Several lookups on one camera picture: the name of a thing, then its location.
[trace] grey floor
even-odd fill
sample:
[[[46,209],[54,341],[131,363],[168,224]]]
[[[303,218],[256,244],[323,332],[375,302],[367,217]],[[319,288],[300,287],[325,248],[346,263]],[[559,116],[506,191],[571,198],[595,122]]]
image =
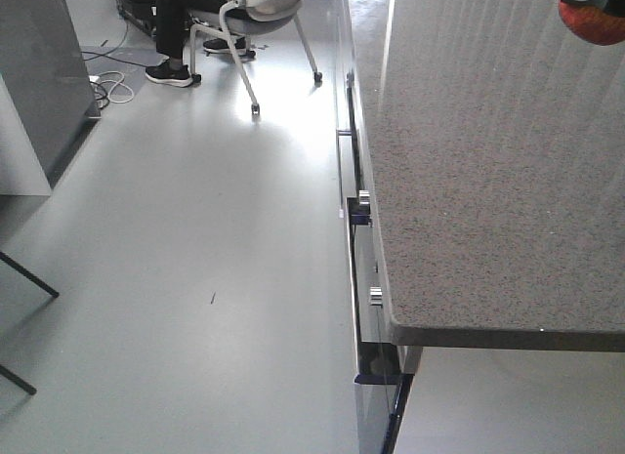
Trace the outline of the grey floor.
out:
[[[112,0],[67,2],[81,45],[120,41]],[[227,58],[142,80],[3,243],[62,295],[0,268],[0,360],[39,389],[0,378],[0,452],[357,451],[329,6],[302,11],[320,88],[294,26],[247,64],[259,121]]]

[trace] white cable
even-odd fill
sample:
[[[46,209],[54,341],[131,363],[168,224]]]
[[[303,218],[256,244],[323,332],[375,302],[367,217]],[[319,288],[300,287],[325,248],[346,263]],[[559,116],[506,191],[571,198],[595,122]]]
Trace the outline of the white cable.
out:
[[[124,75],[121,71],[105,71],[103,73],[98,74],[98,76],[101,78],[105,75],[119,75],[118,80],[113,80],[113,79],[100,80],[101,85],[103,85],[104,83],[112,83],[112,86],[109,89],[107,89],[109,101],[111,101],[114,104],[125,104],[125,103],[129,103],[135,98],[135,92],[133,91],[133,89],[130,86],[124,84],[124,79],[126,78],[126,75]],[[130,96],[126,98],[125,100],[115,100],[112,96],[117,88],[123,88],[130,94]]]

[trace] countertop edge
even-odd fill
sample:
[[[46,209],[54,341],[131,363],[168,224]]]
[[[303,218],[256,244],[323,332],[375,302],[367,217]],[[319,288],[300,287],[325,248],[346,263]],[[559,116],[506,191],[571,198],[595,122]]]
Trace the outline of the countertop edge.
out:
[[[391,342],[398,346],[491,350],[624,352],[619,332],[553,332],[497,329],[416,328],[391,325]]]

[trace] black sneaker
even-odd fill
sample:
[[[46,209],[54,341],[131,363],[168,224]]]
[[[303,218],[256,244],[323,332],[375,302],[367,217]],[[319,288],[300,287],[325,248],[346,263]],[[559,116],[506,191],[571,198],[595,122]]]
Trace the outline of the black sneaker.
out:
[[[177,86],[179,88],[186,88],[193,84],[193,78],[188,73],[186,65],[183,65],[180,70],[172,70],[169,67],[169,61],[165,61],[158,66],[148,66],[146,68],[146,77],[154,83]]]
[[[244,56],[246,52],[245,38],[239,37],[234,42],[234,48],[240,56]],[[228,43],[224,39],[211,39],[210,41],[204,41],[204,50],[211,54],[229,54],[230,48]]]

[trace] metal table leg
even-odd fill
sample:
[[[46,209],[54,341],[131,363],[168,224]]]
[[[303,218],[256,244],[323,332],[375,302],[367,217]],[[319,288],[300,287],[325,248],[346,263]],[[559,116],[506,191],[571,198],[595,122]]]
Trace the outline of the metal table leg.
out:
[[[408,396],[410,395],[410,387],[412,386],[413,379],[414,374],[402,374],[400,376],[399,383],[396,386],[393,412],[389,414],[389,424],[387,425],[387,432],[384,436],[381,454],[392,454],[395,450],[399,427],[401,426],[403,412],[405,411]]]
[[[1,251],[0,251],[0,261],[4,262],[6,265],[8,265],[13,270],[17,271],[19,274],[28,278],[31,282],[33,282],[42,290],[46,291],[53,298],[57,298],[59,296],[59,292],[55,290],[53,287],[51,287],[50,285],[48,285],[48,283],[43,281],[34,273],[30,272],[28,269],[22,267],[20,264],[18,264],[16,261],[14,261],[9,256],[7,256],[4,252],[1,252]],[[0,364],[0,376],[4,376],[9,381],[14,383],[16,386],[28,392],[30,395],[35,395],[37,393],[37,389],[35,387],[27,383],[24,379],[22,379],[20,376],[18,376],[14,372],[9,371],[5,366],[1,364]]]
[[[30,395],[35,395],[37,393],[37,389],[36,388],[34,388],[29,383],[27,383],[24,379],[22,379],[17,374],[9,371],[6,367],[4,367],[1,364],[0,364],[0,376],[4,376],[5,378],[7,378],[9,381],[11,381],[16,386],[20,387],[21,389],[24,389]]]
[[[22,267],[20,264],[18,264],[16,261],[14,261],[9,256],[7,256],[4,252],[1,252],[1,251],[0,251],[0,261],[4,262],[7,266],[14,269],[21,275],[25,276],[26,278],[28,278],[39,288],[48,292],[50,296],[52,296],[53,298],[57,298],[59,296],[59,292],[55,290],[53,287],[51,287],[50,285],[48,285],[48,283],[40,279],[34,273],[31,273],[26,268]]]

